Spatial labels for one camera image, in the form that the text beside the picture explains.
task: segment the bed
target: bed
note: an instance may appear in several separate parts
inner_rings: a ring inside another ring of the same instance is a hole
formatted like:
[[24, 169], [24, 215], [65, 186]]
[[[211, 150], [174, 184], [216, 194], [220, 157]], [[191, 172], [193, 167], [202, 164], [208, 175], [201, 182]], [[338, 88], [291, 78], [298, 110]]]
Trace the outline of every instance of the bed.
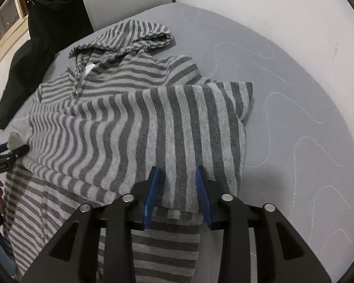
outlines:
[[[337, 282], [354, 260], [354, 142], [329, 96], [276, 44], [218, 14], [172, 3], [131, 18], [172, 32], [174, 45], [154, 50], [155, 57], [186, 54], [207, 78], [253, 83], [239, 197], [256, 206], [275, 204]], [[59, 53], [44, 81], [65, 71], [72, 46]], [[0, 143], [12, 130], [0, 131]], [[217, 282], [221, 237], [202, 226], [193, 282]], [[255, 266], [254, 244], [251, 250]], [[256, 282], [256, 267], [252, 272]]]

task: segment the blue gripper pad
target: blue gripper pad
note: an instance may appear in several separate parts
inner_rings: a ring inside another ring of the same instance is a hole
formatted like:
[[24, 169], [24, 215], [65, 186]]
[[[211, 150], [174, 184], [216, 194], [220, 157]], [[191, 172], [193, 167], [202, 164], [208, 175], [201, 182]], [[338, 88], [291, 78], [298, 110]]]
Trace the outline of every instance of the blue gripper pad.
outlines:
[[6, 150], [8, 150], [7, 142], [4, 144], [0, 144], [0, 154], [5, 152]]
[[197, 170], [195, 171], [195, 184], [197, 186], [199, 209], [203, 214], [203, 219], [205, 223], [207, 224], [208, 227], [211, 227], [212, 224], [211, 203], [210, 203], [210, 198], [207, 194], [205, 181], [203, 179], [199, 167], [197, 167]]
[[152, 213], [155, 207], [155, 196], [158, 194], [160, 181], [160, 169], [156, 168], [152, 176], [151, 185], [149, 186], [148, 195], [144, 202], [143, 226], [148, 228], [152, 220]]

